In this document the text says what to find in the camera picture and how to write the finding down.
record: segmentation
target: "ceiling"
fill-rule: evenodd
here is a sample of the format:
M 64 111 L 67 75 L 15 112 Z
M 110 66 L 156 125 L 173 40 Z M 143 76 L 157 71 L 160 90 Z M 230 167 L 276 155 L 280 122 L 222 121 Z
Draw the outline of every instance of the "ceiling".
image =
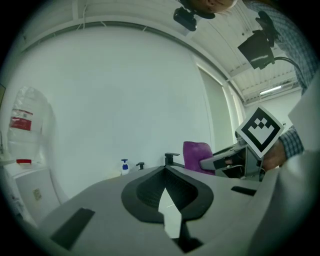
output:
M 176 0 L 50 0 L 21 31 L 21 51 L 40 44 L 65 30 L 85 29 L 91 24 L 108 26 L 110 22 L 125 22 L 156 29 L 183 41 L 204 55 L 237 90 L 244 105 L 274 98 L 299 90 L 294 67 L 277 61 L 263 70 L 251 67 L 238 50 L 259 29 L 257 13 L 239 3 L 215 19 L 197 17 L 196 32 L 190 32 L 173 20 L 181 5 Z M 285 56 L 277 48 L 274 56 Z M 282 85 L 280 90 L 260 95 L 260 92 Z

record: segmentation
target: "person's hand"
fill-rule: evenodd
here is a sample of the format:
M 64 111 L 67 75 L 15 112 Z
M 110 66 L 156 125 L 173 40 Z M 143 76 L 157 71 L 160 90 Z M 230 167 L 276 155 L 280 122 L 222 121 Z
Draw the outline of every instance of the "person's hand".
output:
M 285 148 L 281 140 L 277 140 L 269 151 L 264 155 L 263 168 L 265 171 L 281 166 L 287 161 Z

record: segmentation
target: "purple chair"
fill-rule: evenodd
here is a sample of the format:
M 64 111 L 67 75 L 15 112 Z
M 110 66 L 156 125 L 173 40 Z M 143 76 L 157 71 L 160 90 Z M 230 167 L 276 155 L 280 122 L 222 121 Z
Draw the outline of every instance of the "purple chair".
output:
M 198 173 L 216 175 L 214 170 L 203 170 L 199 161 L 212 157 L 212 151 L 207 143 L 185 141 L 183 143 L 183 158 L 186 169 Z

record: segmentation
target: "black and white marker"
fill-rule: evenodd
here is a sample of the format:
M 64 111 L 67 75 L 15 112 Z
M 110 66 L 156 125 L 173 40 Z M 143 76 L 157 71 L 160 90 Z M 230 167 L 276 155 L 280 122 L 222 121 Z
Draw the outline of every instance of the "black and white marker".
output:
M 236 132 L 262 158 L 283 132 L 283 125 L 264 107 L 248 116 Z

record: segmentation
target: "cable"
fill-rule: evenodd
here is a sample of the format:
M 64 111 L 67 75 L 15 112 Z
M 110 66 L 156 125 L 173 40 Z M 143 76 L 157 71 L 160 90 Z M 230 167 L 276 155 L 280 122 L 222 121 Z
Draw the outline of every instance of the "cable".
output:
M 298 64 L 295 63 L 292 59 L 286 58 L 286 57 L 275 57 L 274 61 L 285 61 L 285 62 L 289 62 L 292 65 L 294 65 L 296 67 L 297 70 L 299 70 L 299 72 L 301 73 L 301 69 L 299 68 Z

